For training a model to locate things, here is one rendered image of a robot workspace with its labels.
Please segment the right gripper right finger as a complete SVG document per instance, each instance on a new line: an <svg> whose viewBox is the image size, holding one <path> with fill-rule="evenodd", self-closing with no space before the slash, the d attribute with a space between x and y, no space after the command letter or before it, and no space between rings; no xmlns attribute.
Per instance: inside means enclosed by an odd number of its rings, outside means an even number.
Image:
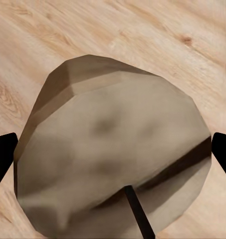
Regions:
<svg viewBox="0 0 226 239"><path fill-rule="evenodd" d="M226 173L226 134L219 132L214 133L212 153Z"/></svg>

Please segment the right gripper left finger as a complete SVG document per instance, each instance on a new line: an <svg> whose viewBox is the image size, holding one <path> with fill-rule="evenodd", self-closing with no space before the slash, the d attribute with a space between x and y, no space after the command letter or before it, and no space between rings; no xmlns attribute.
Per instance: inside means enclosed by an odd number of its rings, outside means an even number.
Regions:
<svg viewBox="0 0 226 239"><path fill-rule="evenodd" d="M18 144L15 132L0 136L0 182L13 163L13 152Z"/></svg>

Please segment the pillar candle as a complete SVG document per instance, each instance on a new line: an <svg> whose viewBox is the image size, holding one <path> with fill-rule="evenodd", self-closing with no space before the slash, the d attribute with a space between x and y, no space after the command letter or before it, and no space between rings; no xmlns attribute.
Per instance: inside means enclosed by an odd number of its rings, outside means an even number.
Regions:
<svg viewBox="0 0 226 239"><path fill-rule="evenodd" d="M48 75L13 152L14 192L49 239L155 239L211 165L212 133L190 95L87 54Z"/></svg>

